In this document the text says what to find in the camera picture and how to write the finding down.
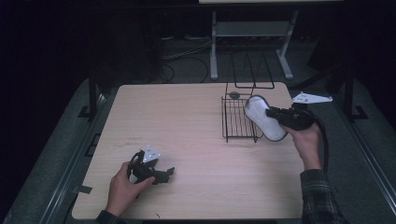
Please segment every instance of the gray carpet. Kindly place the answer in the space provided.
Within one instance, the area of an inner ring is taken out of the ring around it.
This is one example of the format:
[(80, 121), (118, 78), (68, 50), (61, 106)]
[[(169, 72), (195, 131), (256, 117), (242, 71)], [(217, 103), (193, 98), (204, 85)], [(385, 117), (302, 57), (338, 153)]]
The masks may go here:
[[(169, 41), (165, 46), (167, 47), (166, 52), (172, 55), (190, 49), (196, 44), (190, 41)], [(232, 48), (223, 46), (223, 51), (220, 51), (218, 56), (219, 80), (217, 82), (226, 82), (227, 75), (232, 72), (230, 69), (231, 57), (228, 53), (234, 50), (241, 50), (234, 55), (235, 69), (240, 81), (249, 79), (250, 71), (244, 63), (247, 52), (252, 66), (255, 68), (259, 65), (260, 57), (264, 54), (274, 81), (285, 82), (288, 86), (298, 84), (318, 72), (307, 66), (315, 43), (292, 42), (287, 58), (294, 74), (294, 80), (286, 80), (273, 51), (277, 45), (278, 41), (274, 40), (261, 42), (260, 45), (250, 44), (248, 48), (245, 48), (242, 43), (237, 48), (235, 48), (237, 45), (233, 45)], [(162, 77), (158, 77), (153, 83), (201, 82), (207, 74), (208, 56), (208, 52), (203, 51), (189, 55), (189, 58), (167, 62)], [(324, 78), (304, 91), (329, 95), (324, 90), (327, 80)], [(209, 83), (212, 80), (207, 77), (205, 82)], [(80, 109), (88, 105), (89, 102), (88, 82), (85, 81), (81, 84), (13, 204), (10, 210), (11, 219), (8, 223), (93, 223), (91, 220), (75, 220), (70, 216), (70, 209), (72, 209), (73, 201), (76, 198), (76, 193), (73, 191), (83, 181), (91, 161), (91, 157), (86, 156), (87, 149), (90, 148), (91, 140), (95, 135), (102, 131), (116, 93), (117, 88), (105, 96), (106, 99), (100, 104), (95, 120), (89, 123), (88, 119), (78, 118)], [(298, 93), (298, 91), (291, 91), (290, 95), (295, 96)], [(329, 178), (337, 201), (351, 223), (396, 223), (396, 216), (376, 184), (362, 155), (360, 144), (351, 133), (350, 127), (352, 125), (359, 130), (392, 186), (396, 186), (396, 176), (394, 175), (396, 132), (388, 125), (373, 104), (370, 94), (358, 81), (355, 82), (354, 105), (361, 105), (369, 119), (356, 120), (354, 124), (347, 122), (339, 103), (343, 102), (343, 96), (343, 91), (340, 91), (333, 96), (335, 100), (331, 103), (309, 106), (326, 125), (331, 154)], [(60, 180), (67, 169), (71, 171), (69, 181), (60, 186)], [(46, 210), (48, 205), (53, 203), (52, 197), (59, 199), (59, 203), (56, 203), (59, 206)], [(278, 220), (277, 223), (300, 223), (300, 219)]]

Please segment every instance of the cord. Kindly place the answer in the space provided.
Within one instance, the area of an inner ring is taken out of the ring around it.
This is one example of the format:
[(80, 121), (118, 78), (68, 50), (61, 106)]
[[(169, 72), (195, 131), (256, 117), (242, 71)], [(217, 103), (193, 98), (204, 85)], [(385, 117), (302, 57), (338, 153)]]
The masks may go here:
[[(235, 53), (239, 53), (239, 52), (243, 52), (243, 51), (248, 51), (247, 44), (245, 44), (245, 46), (243, 47), (240, 44), (236, 43), (235, 41), (230, 41), (230, 43), (227, 45), (228, 45), (228, 46), (226, 46), (227, 49), (217, 49), (216, 53), (217, 54), (235, 54)], [(232, 50), (233, 45), (236, 45), (239, 49)]]
[(323, 171), (327, 173), (329, 168), (329, 140), (327, 139), (326, 129), (320, 118), (314, 115), (315, 123), (318, 125), (323, 140)]
[(127, 170), (127, 172), (126, 172), (126, 175), (127, 175), (128, 179), (129, 179), (129, 177), (131, 176), (132, 170), (133, 170), (133, 168), (134, 168), (134, 163), (135, 163), (134, 159), (135, 159), (136, 157), (138, 158), (138, 157), (139, 157), (139, 154), (140, 154), (140, 151), (139, 151), (139, 152), (136, 152), (136, 153), (132, 156), (131, 161), (130, 161), (129, 164), (128, 164), (128, 170)]
[[(209, 67), (208, 67), (208, 65), (206, 64), (206, 62), (204, 62), (204, 60), (202, 60), (202, 59), (195, 58), (195, 57), (182, 57), (182, 58), (177, 58), (177, 59), (169, 60), (169, 62), (172, 62), (172, 61), (174, 61), (174, 60), (195, 60), (195, 61), (198, 61), (198, 62), (202, 63), (202, 64), (205, 66), (205, 70), (206, 70), (206, 71), (205, 71), (205, 76), (204, 76), (204, 78), (203, 78), (199, 83), (204, 83), (204, 82), (206, 81), (207, 77), (209, 76)], [(166, 82), (165, 82), (165, 83), (169, 83), (169, 82), (172, 81), (172, 78), (175, 76), (175, 70), (174, 70), (174, 69), (172, 68), (172, 66), (170, 66), (169, 64), (166, 64), (166, 63), (165, 63), (163, 66), (167, 66), (167, 67), (170, 68), (170, 69), (172, 70), (172, 72), (173, 72), (171, 78), (166, 79)]]
[(207, 38), (207, 39), (208, 39), (208, 41), (207, 41), (206, 43), (204, 43), (203, 45), (201, 45), (201, 46), (199, 46), (199, 47), (197, 47), (197, 48), (189, 49), (189, 50), (184, 51), (184, 52), (181, 52), (181, 53), (179, 53), (179, 54), (174, 54), (174, 55), (169, 55), (169, 56), (163, 56), (163, 59), (165, 59), (165, 60), (172, 60), (172, 59), (175, 59), (175, 58), (187, 56), (187, 55), (190, 55), (190, 54), (199, 52), (199, 51), (201, 51), (201, 50), (207, 49), (207, 47), (210, 46), (211, 43), (212, 43), (212, 41), (210, 40), (210, 38)]
[(172, 79), (175, 76), (175, 69), (173, 69), (171, 65), (166, 63), (163, 66), (169, 68), (172, 71), (172, 75), (170, 78), (168, 78), (164, 71), (160, 71), (160, 79), (163, 81), (163, 84), (172, 83)]

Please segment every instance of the hand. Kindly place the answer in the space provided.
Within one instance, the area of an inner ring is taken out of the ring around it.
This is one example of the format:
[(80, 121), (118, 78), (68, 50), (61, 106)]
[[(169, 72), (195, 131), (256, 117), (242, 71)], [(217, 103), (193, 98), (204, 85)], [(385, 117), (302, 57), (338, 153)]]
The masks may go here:
[(321, 164), (319, 159), (319, 140), (320, 140), (320, 129), (316, 123), (311, 127), (302, 131), (295, 131), (286, 126), (280, 125), (286, 132), (290, 133), (293, 138), (294, 145), (303, 160), (304, 169), (319, 169), (321, 170)]
[(119, 172), (111, 178), (110, 182), (105, 210), (116, 217), (121, 216), (131, 206), (136, 196), (155, 180), (154, 177), (150, 177), (138, 184), (129, 182), (127, 177), (128, 164), (128, 161), (123, 163)]

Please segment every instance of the black cable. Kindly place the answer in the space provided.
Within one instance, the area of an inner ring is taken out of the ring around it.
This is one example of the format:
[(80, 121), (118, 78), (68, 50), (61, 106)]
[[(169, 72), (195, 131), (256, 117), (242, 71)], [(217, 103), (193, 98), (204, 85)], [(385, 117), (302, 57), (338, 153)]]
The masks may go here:
[(209, 76), (209, 67), (207, 66), (206, 62), (204, 62), (204, 60), (202, 60), (202, 59), (195, 58), (195, 57), (180, 57), (180, 58), (176, 58), (176, 59), (169, 60), (169, 62), (172, 62), (172, 61), (175, 61), (175, 60), (196, 60), (196, 61), (202, 63), (202, 64), (205, 66), (206, 72), (205, 72), (204, 78), (203, 78), (199, 83), (204, 83), (205, 80), (206, 80), (206, 78)]
[(320, 118), (314, 115), (315, 123), (318, 125), (323, 140), (323, 171), (327, 173), (329, 168), (329, 140), (327, 139), (326, 129)]
[(126, 172), (126, 175), (127, 175), (128, 179), (129, 179), (129, 177), (131, 176), (132, 170), (133, 170), (133, 168), (134, 168), (134, 159), (135, 159), (136, 157), (138, 158), (139, 153), (140, 153), (140, 152), (136, 152), (136, 153), (132, 156), (131, 161), (130, 161), (129, 164), (128, 164), (128, 170), (127, 170), (127, 172)]
[(204, 45), (201, 45), (199, 47), (196, 47), (194, 49), (189, 49), (187, 51), (184, 52), (180, 52), (180, 53), (176, 53), (174, 55), (166, 55), (163, 56), (164, 60), (173, 60), (173, 59), (177, 59), (177, 58), (181, 58), (183, 56), (187, 56), (187, 55), (191, 55), (193, 53), (197, 53), (203, 50), (209, 50), (211, 48), (211, 40), (207, 39), (207, 42)]
[[(248, 45), (246, 45), (245, 47), (241, 46), (240, 44), (231, 41), (229, 44), (227, 44), (227, 49), (217, 49), (216, 53), (217, 54), (235, 54), (235, 53), (239, 53), (239, 52), (243, 52), (243, 51), (248, 51)], [(236, 45), (239, 49), (236, 50), (232, 50), (233, 49), (233, 45)]]
[(163, 81), (163, 84), (172, 83), (172, 79), (175, 76), (175, 69), (173, 69), (172, 66), (170, 66), (169, 64), (166, 64), (166, 63), (163, 66), (169, 68), (172, 71), (172, 75), (170, 78), (168, 78), (168, 76), (165, 74), (164, 71), (160, 71), (160, 78)]
[(188, 42), (191, 42), (191, 43), (201, 44), (201, 43), (205, 43), (209, 39), (209, 37), (202, 37), (202, 38), (193, 38), (193, 37), (192, 38), (187, 38), (187, 37), (184, 37), (183, 39), (188, 41)]

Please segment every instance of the wire rack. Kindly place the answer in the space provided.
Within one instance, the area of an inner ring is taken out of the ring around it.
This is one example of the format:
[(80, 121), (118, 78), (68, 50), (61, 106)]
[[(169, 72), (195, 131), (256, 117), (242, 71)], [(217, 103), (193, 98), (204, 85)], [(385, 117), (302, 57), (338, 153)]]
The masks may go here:
[[(265, 65), (264, 72), (260, 72), (263, 64)], [(267, 59), (263, 53), (260, 57), (256, 75), (253, 73), (248, 53), (244, 57), (245, 65), (249, 71), (249, 79), (241, 83), (237, 80), (235, 59), (231, 55), (232, 72), (228, 73), (225, 94), (224, 97), (221, 97), (222, 135), (227, 142), (230, 138), (251, 138), (256, 143), (259, 138), (263, 137), (262, 130), (245, 115), (244, 106), (248, 98), (254, 93), (254, 90), (273, 89), (275, 87)], [(233, 74), (233, 91), (230, 91), (229, 88), (230, 74)], [(257, 86), (258, 77), (265, 76), (269, 78), (270, 87)]]

